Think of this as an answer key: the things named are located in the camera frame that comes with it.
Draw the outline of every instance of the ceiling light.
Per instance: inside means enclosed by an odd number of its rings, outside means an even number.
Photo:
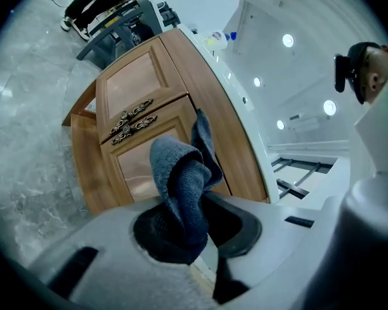
[[[285,128],[285,124],[282,121],[277,121],[277,127],[283,130]]]
[[[326,100],[325,103],[323,104],[323,110],[329,116],[335,115],[335,113],[336,113],[335,102],[333,102],[331,100]]]
[[[285,34],[283,36],[283,44],[284,44],[284,46],[292,47],[294,42],[295,42],[295,40],[293,39],[293,37],[290,34]]]

